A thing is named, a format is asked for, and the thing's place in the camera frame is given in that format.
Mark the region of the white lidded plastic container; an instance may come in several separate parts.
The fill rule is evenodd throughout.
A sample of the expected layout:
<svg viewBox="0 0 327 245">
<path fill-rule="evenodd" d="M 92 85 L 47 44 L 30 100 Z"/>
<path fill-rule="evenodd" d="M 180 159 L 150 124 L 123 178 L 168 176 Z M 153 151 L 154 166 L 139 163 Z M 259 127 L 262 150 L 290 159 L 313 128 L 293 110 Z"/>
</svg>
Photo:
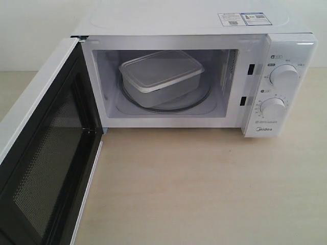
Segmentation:
<svg viewBox="0 0 327 245">
<path fill-rule="evenodd" d="M 152 108 L 198 88 L 204 67 L 180 50 L 166 50 L 124 62 L 119 67 L 128 95 Z"/>
</svg>

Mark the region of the white Midea microwave oven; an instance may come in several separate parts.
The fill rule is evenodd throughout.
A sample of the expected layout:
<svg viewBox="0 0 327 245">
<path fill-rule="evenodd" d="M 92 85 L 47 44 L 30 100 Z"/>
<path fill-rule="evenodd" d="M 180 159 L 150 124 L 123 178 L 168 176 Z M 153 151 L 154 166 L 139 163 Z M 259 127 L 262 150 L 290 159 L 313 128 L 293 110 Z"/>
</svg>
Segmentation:
<svg viewBox="0 0 327 245">
<path fill-rule="evenodd" d="M 218 13 L 263 12 L 270 26 L 224 27 Z M 276 137 L 317 46 L 304 23 L 279 1 L 99 1 L 72 33 L 82 44 L 101 124 L 111 128 L 239 128 L 245 137 Z M 202 64 L 200 82 L 212 86 L 200 105 L 179 113 L 142 110 L 117 82 L 126 61 L 166 50 Z M 293 88 L 276 88 L 271 72 L 292 65 Z M 260 105 L 281 99 L 283 117 L 266 118 Z"/>
</svg>

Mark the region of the glass turntable plate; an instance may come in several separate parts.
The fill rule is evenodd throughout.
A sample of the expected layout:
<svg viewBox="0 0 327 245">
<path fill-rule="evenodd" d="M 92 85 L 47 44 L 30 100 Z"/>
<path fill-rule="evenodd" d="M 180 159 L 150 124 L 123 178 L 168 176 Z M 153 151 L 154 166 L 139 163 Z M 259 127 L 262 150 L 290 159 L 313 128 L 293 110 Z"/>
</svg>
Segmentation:
<svg viewBox="0 0 327 245">
<path fill-rule="evenodd" d="M 125 86 L 123 85 L 123 78 L 120 77 L 119 81 L 117 82 L 117 85 L 119 86 L 119 90 L 124 96 L 127 101 L 135 105 L 136 107 L 152 112 L 157 114 L 174 114 L 179 113 L 183 111 L 190 110 L 201 103 L 203 103 L 210 95 L 212 86 L 208 82 L 200 82 L 197 89 L 182 95 L 178 98 L 175 98 L 173 100 L 170 100 L 168 102 L 165 102 L 163 104 L 146 108 L 144 106 L 141 106 L 139 103 L 137 103 L 132 96 L 127 92 Z"/>
</svg>

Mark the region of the lower white timer knob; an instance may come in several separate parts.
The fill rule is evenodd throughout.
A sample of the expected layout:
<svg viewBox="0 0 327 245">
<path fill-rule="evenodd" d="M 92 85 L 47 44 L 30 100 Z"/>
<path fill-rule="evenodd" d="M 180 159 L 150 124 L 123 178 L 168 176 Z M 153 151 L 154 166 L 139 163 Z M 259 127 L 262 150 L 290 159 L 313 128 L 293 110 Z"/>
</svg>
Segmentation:
<svg viewBox="0 0 327 245">
<path fill-rule="evenodd" d="M 260 112 L 266 118 L 277 119 L 284 116 L 286 107 L 281 99 L 274 97 L 261 103 Z"/>
</svg>

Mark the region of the white warning label sticker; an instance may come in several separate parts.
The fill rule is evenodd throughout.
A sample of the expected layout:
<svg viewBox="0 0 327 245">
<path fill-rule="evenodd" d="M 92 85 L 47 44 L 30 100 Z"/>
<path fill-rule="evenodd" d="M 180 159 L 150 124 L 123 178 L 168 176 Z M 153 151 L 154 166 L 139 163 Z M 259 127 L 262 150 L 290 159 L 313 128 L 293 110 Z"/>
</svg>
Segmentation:
<svg viewBox="0 0 327 245">
<path fill-rule="evenodd" d="M 218 13 L 224 27 L 270 26 L 271 21 L 263 12 Z"/>
</svg>

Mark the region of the upper white power knob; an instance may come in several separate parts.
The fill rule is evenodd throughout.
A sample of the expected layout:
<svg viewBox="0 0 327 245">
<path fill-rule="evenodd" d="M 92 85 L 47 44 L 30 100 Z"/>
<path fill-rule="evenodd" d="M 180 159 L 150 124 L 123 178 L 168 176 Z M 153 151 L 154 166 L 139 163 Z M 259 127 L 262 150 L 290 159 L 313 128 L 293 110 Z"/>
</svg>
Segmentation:
<svg viewBox="0 0 327 245">
<path fill-rule="evenodd" d="M 299 74 L 294 66 L 286 64 L 275 68 L 269 79 L 276 88 L 293 88 L 298 85 Z"/>
</svg>

